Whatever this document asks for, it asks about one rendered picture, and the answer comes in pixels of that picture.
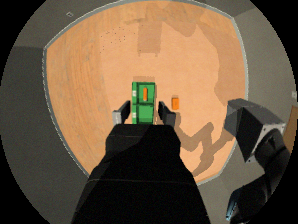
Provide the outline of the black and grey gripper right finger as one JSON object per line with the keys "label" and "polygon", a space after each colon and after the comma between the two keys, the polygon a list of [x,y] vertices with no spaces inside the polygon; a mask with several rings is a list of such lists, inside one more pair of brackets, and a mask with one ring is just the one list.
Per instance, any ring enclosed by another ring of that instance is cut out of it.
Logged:
{"label": "black and grey gripper right finger", "polygon": [[171,112],[163,101],[158,103],[158,114],[164,125],[175,126],[176,113]]}

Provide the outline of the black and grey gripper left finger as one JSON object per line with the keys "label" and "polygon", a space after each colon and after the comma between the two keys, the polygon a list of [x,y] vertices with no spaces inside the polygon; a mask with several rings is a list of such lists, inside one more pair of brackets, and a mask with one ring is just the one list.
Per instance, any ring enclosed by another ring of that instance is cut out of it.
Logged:
{"label": "black and grey gripper left finger", "polygon": [[118,110],[112,112],[113,127],[125,123],[131,113],[131,100],[127,100]]}

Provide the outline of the green tray with three compartments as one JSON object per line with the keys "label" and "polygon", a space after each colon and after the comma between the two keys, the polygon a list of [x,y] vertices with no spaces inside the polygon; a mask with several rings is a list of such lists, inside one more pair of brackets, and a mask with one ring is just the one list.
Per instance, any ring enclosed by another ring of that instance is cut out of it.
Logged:
{"label": "green tray with three compartments", "polygon": [[[147,88],[147,101],[143,89]],[[132,124],[153,124],[155,82],[132,82]]]}

